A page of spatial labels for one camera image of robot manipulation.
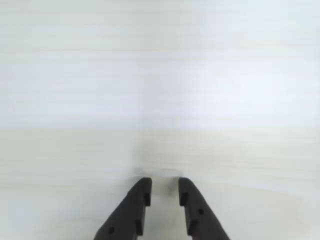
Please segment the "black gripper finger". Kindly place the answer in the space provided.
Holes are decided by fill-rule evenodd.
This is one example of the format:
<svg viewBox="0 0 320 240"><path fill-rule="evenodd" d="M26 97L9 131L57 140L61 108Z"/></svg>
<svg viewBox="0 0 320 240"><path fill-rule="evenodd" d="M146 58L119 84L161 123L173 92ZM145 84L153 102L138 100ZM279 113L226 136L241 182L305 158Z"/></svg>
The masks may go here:
<svg viewBox="0 0 320 240"><path fill-rule="evenodd" d="M96 232L95 240L136 240L144 233L146 208L151 206L152 179L143 177Z"/></svg>
<svg viewBox="0 0 320 240"><path fill-rule="evenodd" d="M186 177L178 179L179 205L184 208L187 235L193 240L229 240L220 221L196 185Z"/></svg>

